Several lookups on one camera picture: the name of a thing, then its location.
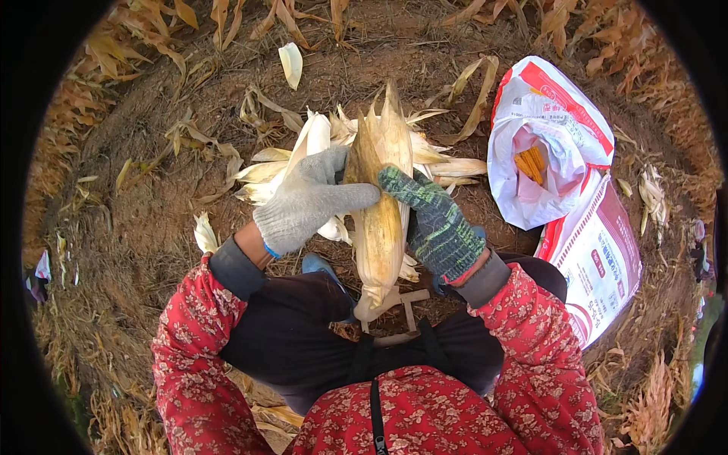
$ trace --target red floral jacket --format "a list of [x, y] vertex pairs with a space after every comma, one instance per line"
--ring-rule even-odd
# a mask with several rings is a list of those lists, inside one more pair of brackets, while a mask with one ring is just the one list
[[[273, 454], [218, 352], [247, 304], [191, 270], [152, 343], [157, 406], [174, 454]], [[494, 405], [452, 376], [409, 366], [378, 377], [384, 434], [397, 454], [601, 454], [594, 394], [563, 304], [517, 264], [487, 304], [469, 308], [505, 351]], [[287, 454], [373, 454], [370, 383], [325, 393]]]

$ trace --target floral sleeve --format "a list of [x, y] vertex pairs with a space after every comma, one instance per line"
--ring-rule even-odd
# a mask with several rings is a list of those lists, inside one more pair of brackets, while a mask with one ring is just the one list
[[532, 453], [600, 454], [597, 405], [581, 364], [579, 342], [563, 304], [538, 287], [521, 266], [481, 308], [480, 316], [505, 352], [495, 408]]
[[157, 408], [174, 454], [272, 454], [218, 352], [247, 304], [210, 273], [210, 254], [178, 286], [152, 341]]

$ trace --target wrist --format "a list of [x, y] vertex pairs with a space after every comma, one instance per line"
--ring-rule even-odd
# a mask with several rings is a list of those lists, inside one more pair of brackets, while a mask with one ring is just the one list
[[273, 255], [266, 248], [260, 229], [254, 221], [246, 224], [242, 229], [235, 233], [233, 240], [240, 250], [250, 259], [250, 262], [256, 265], [260, 270], [273, 260]]
[[491, 250], [490, 248], [484, 248], [483, 252], [478, 256], [478, 259], [475, 261], [475, 263], [470, 267], [467, 272], [465, 272], [460, 278], [457, 280], [450, 282], [449, 285], [458, 288], [466, 283], [471, 276], [473, 276], [478, 270], [483, 268], [483, 265], [488, 261], [488, 259], [491, 257]]

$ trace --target gray knit glove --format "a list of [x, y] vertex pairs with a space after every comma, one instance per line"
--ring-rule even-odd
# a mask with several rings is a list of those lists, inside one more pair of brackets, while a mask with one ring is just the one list
[[303, 158], [271, 200], [253, 211], [266, 250], [275, 258], [298, 250], [332, 216], [368, 207], [379, 200], [369, 183], [336, 185], [349, 147], [333, 146]]

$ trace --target green striped glove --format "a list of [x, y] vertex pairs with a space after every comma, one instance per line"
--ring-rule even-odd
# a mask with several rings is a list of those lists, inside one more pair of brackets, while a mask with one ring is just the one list
[[457, 281], [475, 265], [486, 241], [473, 232], [449, 194], [418, 170], [414, 180], [394, 166], [379, 171], [381, 190], [415, 210], [407, 242], [442, 284]]

